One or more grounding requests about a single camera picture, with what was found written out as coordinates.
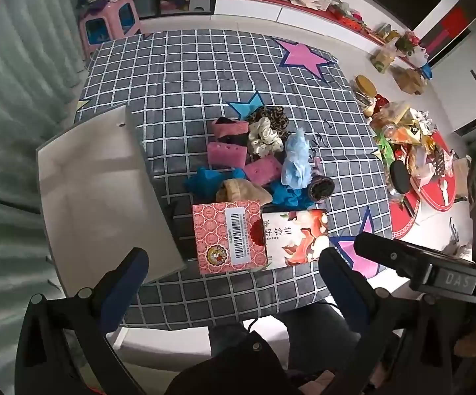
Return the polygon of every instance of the table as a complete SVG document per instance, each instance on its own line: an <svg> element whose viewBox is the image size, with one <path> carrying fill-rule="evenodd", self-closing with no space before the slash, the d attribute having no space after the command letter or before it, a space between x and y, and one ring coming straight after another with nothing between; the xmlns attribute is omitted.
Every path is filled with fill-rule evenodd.
<svg viewBox="0 0 476 395"><path fill-rule="evenodd" d="M324 204L330 239L345 248L347 261L356 261L349 246L360 230L392 237L382 164L372 155L375 144L348 80L328 52L298 46L299 55L308 56L298 61L288 58L292 46L297 43L243 31L183 30L104 43L92 57L81 95L89 102L75 121L128 101L154 188L167 204L175 203L171 230L187 258L195 257L194 198L184 181L208 166L211 121L236 117L226 103L248 102L256 92L266 105L284 107L291 131L302 127L310 139L323 136L317 152L336 184ZM371 224L363 225L366 215ZM197 262L187 261L185 270L143 285L123 325L213 326L290 310L327 295L316 262L201 276Z"/></svg>

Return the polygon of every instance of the red round tray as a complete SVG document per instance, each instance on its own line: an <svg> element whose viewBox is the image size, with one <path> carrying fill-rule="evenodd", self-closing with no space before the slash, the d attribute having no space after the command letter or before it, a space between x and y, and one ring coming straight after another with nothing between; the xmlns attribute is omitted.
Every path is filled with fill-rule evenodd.
<svg viewBox="0 0 476 395"><path fill-rule="evenodd" d="M412 205L414 211L414 217L410 217L408 211L403 206L403 209L399 207L396 202L390 202L390 219L392 220L392 236L394 239L400 239L406 233L410 231L419 212L421 201L416 192L411 189L406 197Z"/></svg>
<svg viewBox="0 0 476 395"><path fill-rule="evenodd" d="M434 132L432 135L432 138L434 139L435 143L437 145L440 145L444 150L448 153L448 147L447 144L443 141L443 138L439 134L439 132ZM416 190L419 190L419 182L416 178L410 178L413 187ZM419 190L419 195L434 209L437 211L448 211L450 208L452 208L452 204L454 203L454 200L456 198L456 179L452 175L452 177L446 176L444 179L447 180L448 183L448 205L445 206L444 204L444 199L443 199L443 192L441 191L441 188L439 187L439 183L437 180L432 180L429 182L427 185L424 185L421 187L421 190Z"/></svg>

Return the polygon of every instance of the curtain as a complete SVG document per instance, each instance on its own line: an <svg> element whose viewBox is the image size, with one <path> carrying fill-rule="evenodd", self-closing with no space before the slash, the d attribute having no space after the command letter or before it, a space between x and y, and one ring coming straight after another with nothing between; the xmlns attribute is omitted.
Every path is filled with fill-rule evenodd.
<svg viewBox="0 0 476 395"><path fill-rule="evenodd" d="M40 215L36 148L55 135L84 70L75 0L0 0L0 389L29 298L62 297Z"/></svg>

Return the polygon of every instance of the pink star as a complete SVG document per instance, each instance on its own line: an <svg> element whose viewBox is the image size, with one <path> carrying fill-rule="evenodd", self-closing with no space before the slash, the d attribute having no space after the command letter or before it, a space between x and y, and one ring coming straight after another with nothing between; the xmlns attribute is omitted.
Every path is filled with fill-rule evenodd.
<svg viewBox="0 0 476 395"><path fill-rule="evenodd" d="M282 40L273 40L287 50L287 53L280 63L281 67L304 67L320 80L325 81L319 67L322 65L330 65L333 63L332 61L314 54L305 44L291 44Z"/></svg>
<svg viewBox="0 0 476 395"><path fill-rule="evenodd" d="M370 209L366 209L366 214L362 220L362 227L360 232L373 233L373 226L371 221ZM342 250L353 261L352 270L360 272L364 277L374 277L378 271L378 264L367 258L360 257L355 252L353 243L355 242L354 236L340 236L338 238L330 237L329 240L334 244L337 244L339 249Z"/></svg>

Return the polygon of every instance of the cardboard box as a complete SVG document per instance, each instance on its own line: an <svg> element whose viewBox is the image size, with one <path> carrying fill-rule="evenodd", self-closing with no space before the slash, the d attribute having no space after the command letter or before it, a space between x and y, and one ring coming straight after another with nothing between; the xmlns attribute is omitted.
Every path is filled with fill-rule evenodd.
<svg viewBox="0 0 476 395"><path fill-rule="evenodd" d="M324 209L263 213L267 269L318 260L329 247Z"/></svg>
<svg viewBox="0 0 476 395"><path fill-rule="evenodd" d="M132 248L145 282L184 268L127 105L72 126L37 150L46 237L65 294L94 287Z"/></svg>
<svg viewBox="0 0 476 395"><path fill-rule="evenodd" d="M422 94L424 87L428 84L426 78L411 68L397 75L395 81L403 92L409 94Z"/></svg>
<svg viewBox="0 0 476 395"><path fill-rule="evenodd" d="M267 264L257 200L192 206L199 272L225 273Z"/></svg>

